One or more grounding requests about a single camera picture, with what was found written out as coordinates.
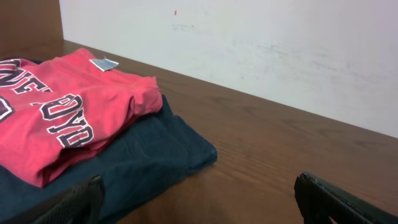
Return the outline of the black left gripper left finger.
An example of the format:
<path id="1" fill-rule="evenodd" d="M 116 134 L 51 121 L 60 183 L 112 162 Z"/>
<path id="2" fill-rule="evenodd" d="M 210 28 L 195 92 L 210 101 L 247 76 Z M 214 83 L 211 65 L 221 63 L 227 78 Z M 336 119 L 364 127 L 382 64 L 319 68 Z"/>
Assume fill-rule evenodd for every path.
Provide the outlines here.
<path id="1" fill-rule="evenodd" d="M 1 224 L 97 224 L 104 199 L 103 178 L 94 175 Z"/>

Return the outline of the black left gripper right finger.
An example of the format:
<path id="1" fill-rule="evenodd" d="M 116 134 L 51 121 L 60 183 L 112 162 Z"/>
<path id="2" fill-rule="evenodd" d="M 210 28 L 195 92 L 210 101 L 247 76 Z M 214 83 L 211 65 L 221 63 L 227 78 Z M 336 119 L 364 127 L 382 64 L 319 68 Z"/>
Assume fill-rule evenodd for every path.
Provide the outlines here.
<path id="1" fill-rule="evenodd" d="M 295 200 L 304 224 L 397 224 L 397 217 L 309 173 L 295 181 Z"/>

